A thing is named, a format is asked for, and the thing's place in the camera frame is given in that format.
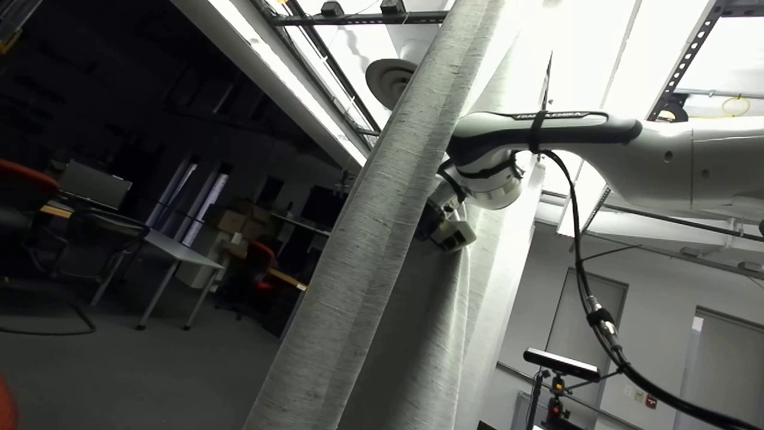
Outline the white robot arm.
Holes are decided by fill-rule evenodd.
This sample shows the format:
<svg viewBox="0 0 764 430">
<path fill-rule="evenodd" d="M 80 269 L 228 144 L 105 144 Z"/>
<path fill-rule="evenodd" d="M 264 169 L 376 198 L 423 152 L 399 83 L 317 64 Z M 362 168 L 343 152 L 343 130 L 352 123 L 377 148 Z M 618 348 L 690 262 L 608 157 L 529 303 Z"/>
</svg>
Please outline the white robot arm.
<svg viewBox="0 0 764 430">
<path fill-rule="evenodd" d="M 582 157 L 628 205 L 764 219 L 764 119 L 647 123 L 598 109 L 474 112 L 452 132 L 456 182 L 487 209 L 518 195 L 518 156 Z"/>
</svg>

